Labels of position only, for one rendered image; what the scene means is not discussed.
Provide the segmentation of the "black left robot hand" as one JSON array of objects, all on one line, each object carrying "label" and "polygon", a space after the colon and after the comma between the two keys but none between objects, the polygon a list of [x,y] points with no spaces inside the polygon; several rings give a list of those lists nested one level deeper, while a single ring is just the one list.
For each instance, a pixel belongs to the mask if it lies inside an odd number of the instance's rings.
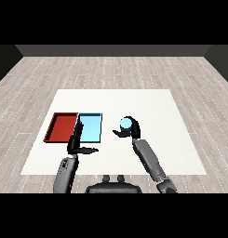
[{"label": "black left robot hand", "polygon": [[77,122],[74,127],[74,132],[70,136],[68,145],[67,145],[67,153],[74,155],[74,154],[92,154],[94,152],[97,152],[98,149],[96,148],[87,148],[87,147],[81,147],[80,146],[80,139],[82,136],[84,125],[80,121],[80,119],[77,119]]}]

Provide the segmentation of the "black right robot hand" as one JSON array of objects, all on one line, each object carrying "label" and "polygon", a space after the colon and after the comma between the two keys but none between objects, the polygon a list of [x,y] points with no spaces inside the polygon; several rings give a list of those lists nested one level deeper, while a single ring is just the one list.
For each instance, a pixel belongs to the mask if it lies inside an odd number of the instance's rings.
[{"label": "black right robot hand", "polygon": [[139,125],[138,121],[135,120],[131,116],[125,116],[125,117],[129,118],[132,122],[131,130],[129,132],[122,132],[121,130],[119,130],[119,131],[114,130],[114,133],[119,138],[132,137],[133,139],[139,139],[141,137],[141,129],[140,129],[140,125]]}]

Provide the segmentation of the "small blue can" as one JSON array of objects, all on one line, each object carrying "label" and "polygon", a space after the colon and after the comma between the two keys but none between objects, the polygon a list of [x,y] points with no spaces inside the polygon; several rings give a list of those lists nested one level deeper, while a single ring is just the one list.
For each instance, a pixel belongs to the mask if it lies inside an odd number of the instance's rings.
[{"label": "small blue can", "polygon": [[131,130],[132,122],[129,118],[123,118],[120,121],[120,130],[122,132],[129,132]]}]

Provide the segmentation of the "red shallow open box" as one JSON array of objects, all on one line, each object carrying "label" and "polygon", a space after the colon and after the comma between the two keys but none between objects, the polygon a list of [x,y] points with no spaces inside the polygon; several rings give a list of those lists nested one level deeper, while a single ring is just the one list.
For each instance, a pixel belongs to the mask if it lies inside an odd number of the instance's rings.
[{"label": "red shallow open box", "polygon": [[77,112],[55,112],[43,141],[45,143],[67,143],[74,132],[77,115]]}]

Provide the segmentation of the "light blue shallow open box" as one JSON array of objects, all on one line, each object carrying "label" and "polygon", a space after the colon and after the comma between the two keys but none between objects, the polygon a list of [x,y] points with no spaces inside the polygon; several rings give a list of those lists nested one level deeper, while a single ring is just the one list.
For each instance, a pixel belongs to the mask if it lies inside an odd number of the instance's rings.
[{"label": "light blue shallow open box", "polygon": [[81,112],[79,119],[83,125],[80,141],[82,143],[100,143],[102,114],[99,112]]}]

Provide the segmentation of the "dark grey robot body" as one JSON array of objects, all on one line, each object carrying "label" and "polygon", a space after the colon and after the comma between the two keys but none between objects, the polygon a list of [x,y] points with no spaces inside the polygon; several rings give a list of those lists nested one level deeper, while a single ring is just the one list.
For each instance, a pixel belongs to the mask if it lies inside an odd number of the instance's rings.
[{"label": "dark grey robot body", "polygon": [[88,186],[86,193],[141,193],[141,188],[125,182],[123,175],[117,176],[117,182],[111,182],[109,175],[104,175],[101,183]]}]

